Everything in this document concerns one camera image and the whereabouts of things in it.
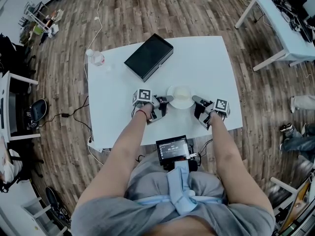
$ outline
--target black device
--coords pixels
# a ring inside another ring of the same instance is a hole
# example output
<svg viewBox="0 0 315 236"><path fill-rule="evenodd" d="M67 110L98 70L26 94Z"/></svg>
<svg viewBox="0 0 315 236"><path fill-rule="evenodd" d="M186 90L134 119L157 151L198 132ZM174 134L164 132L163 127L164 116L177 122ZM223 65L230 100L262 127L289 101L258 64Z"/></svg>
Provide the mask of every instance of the black device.
<svg viewBox="0 0 315 236"><path fill-rule="evenodd" d="M197 170L197 162L191 160L196 153L190 153L186 136L173 137L156 142L159 163L165 170L171 171L176 161L188 160L189 170Z"/></svg>
<svg viewBox="0 0 315 236"><path fill-rule="evenodd" d="M173 54L173 46L153 34L124 63L144 82Z"/></svg>
<svg viewBox="0 0 315 236"><path fill-rule="evenodd" d="M3 120L3 98L0 102L0 115L1 115L1 129L4 129L4 120Z"/></svg>

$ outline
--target person's leg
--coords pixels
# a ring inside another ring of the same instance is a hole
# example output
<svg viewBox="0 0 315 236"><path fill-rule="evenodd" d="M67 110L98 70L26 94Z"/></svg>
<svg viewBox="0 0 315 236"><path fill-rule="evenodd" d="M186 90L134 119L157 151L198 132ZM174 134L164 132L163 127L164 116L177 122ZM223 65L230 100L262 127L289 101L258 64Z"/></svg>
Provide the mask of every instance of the person's leg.
<svg viewBox="0 0 315 236"><path fill-rule="evenodd" d="M292 125L292 123L282 125L280 127L280 131L283 133L283 136L285 139L302 137L301 133L296 130L296 128Z"/></svg>
<svg viewBox="0 0 315 236"><path fill-rule="evenodd" d="M292 113L295 109L315 110L315 96L300 95L290 98L290 109Z"/></svg>
<svg viewBox="0 0 315 236"><path fill-rule="evenodd" d="M315 124L304 124L301 134L303 136L315 136Z"/></svg>
<svg viewBox="0 0 315 236"><path fill-rule="evenodd" d="M281 151L314 151L315 150L315 137L300 137L300 138L291 138L285 139L282 143Z"/></svg>

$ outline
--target shoe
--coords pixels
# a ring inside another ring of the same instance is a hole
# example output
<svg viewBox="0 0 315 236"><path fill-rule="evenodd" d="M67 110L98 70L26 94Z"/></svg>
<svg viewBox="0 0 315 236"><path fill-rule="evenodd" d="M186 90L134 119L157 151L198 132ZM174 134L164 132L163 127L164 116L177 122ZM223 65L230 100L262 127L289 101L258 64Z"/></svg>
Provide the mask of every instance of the shoe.
<svg viewBox="0 0 315 236"><path fill-rule="evenodd" d="M305 126L306 126L306 123L303 125L303 128L302 128L302 130L301 130L301 135L302 135L302 136L304 136L304 134L305 134Z"/></svg>
<svg viewBox="0 0 315 236"><path fill-rule="evenodd" d="M290 109L291 109L291 113L295 112L294 97L290 98Z"/></svg>
<svg viewBox="0 0 315 236"><path fill-rule="evenodd" d="M293 125L292 125L292 123L290 122L290 123L288 123L288 124L282 125L282 126L280 127L280 132L289 131L289 130L291 130L292 128L293 128Z"/></svg>

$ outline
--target small screen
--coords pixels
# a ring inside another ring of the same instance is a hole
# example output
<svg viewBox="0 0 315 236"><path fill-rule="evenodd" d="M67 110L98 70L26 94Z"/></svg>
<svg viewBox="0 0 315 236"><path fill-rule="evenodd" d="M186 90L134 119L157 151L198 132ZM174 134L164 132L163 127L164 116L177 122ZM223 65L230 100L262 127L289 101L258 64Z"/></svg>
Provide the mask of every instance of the small screen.
<svg viewBox="0 0 315 236"><path fill-rule="evenodd" d="M160 144L158 147L160 158L162 160L177 156L189 156L189 150L185 139Z"/></svg>

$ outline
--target white plate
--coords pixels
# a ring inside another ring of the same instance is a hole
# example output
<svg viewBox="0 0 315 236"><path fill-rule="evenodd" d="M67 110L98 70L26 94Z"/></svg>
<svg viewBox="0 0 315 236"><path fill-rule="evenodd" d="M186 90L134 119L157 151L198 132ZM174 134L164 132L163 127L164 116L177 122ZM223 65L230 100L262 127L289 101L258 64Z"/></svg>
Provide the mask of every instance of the white plate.
<svg viewBox="0 0 315 236"><path fill-rule="evenodd" d="M195 102L191 98L193 96L193 92L189 86L186 86L186 85L170 86L169 89L167 90L167 95L172 95L174 97L174 90L176 87L187 87L190 91L190 97L187 100L179 100L179 99L174 98L174 100L172 100L169 104L171 104L174 108L177 108L177 109L190 108Z"/></svg>

